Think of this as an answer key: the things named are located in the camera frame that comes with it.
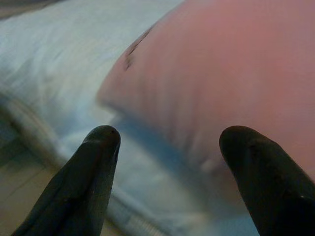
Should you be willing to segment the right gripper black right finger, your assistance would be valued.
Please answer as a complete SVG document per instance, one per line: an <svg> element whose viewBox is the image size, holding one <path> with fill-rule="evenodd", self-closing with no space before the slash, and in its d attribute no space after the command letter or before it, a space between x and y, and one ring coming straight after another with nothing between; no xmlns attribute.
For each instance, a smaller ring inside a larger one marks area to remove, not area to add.
<svg viewBox="0 0 315 236"><path fill-rule="evenodd" d="M315 184L280 145L249 127L231 126L219 146L261 236L315 234Z"/></svg>

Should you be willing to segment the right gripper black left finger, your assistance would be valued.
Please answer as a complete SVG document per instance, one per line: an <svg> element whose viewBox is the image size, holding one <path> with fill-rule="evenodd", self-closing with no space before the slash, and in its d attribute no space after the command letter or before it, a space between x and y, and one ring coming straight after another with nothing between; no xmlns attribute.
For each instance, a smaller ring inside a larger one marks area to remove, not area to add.
<svg viewBox="0 0 315 236"><path fill-rule="evenodd" d="M99 236L121 144L112 126L94 128L52 177L14 236Z"/></svg>

